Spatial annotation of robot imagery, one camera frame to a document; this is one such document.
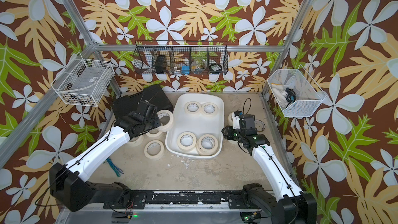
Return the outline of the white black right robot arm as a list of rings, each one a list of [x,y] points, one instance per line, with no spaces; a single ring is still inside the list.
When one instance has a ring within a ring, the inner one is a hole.
[[[286,172],[269,140],[258,133],[254,115],[234,112],[233,125],[224,127],[222,133],[225,139],[236,141],[243,151],[254,158],[272,187],[273,196],[259,184],[245,185],[242,194],[247,205],[268,212],[273,224],[317,222],[315,198],[312,194],[304,193]]]

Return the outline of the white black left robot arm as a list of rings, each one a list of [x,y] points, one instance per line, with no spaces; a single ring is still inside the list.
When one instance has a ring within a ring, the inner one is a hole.
[[[121,146],[161,125],[158,108],[139,102],[137,109],[115,120],[110,130],[94,145],[64,165],[54,164],[49,171],[50,194],[71,212],[92,203],[127,207],[131,201],[128,186],[89,181],[96,169]]]

